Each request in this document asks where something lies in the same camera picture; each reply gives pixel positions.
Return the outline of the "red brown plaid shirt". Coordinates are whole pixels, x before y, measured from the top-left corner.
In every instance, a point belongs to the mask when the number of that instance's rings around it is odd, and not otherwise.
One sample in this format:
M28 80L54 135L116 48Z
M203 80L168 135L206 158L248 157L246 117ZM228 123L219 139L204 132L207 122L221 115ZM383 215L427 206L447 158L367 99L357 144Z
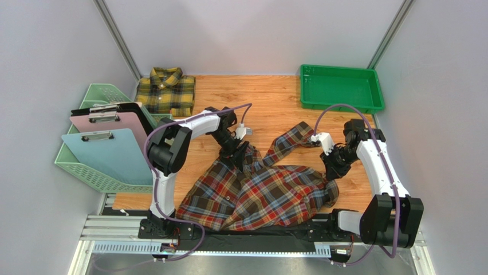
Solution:
M248 231L295 226L323 206L334 206L339 188L325 173L278 164L297 147L312 148L312 135L302 121L275 138L265 156L249 146L241 170L216 159L182 200L176 217L214 231Z

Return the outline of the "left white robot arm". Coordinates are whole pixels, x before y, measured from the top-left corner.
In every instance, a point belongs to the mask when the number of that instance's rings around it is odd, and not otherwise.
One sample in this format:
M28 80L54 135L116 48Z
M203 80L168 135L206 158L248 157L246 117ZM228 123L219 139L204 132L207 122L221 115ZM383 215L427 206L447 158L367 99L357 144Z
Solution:
M145 141L143 153L153 174L152 215L162 221L174 221L176 177L186 162L191 141L210 135L220 145L219 160L230 168L244 168L249 142L245 136L253 131L234 108L218 110L208 107L185 119L163 119Z

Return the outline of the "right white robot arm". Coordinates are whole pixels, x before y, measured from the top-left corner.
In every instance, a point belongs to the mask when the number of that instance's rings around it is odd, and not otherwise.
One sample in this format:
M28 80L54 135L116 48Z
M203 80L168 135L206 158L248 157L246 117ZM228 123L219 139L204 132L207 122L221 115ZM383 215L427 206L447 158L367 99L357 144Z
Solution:
M363 213L334 209L329 214L329 230L334 237L358 235L367 245L411 248L424 212L421 199L410 196L397 176L380 129L361 119L344 124L345 143L334 143L329 133L312 135L323 152L326 179L340 179L352 164L361 161L372 190L372 199Z

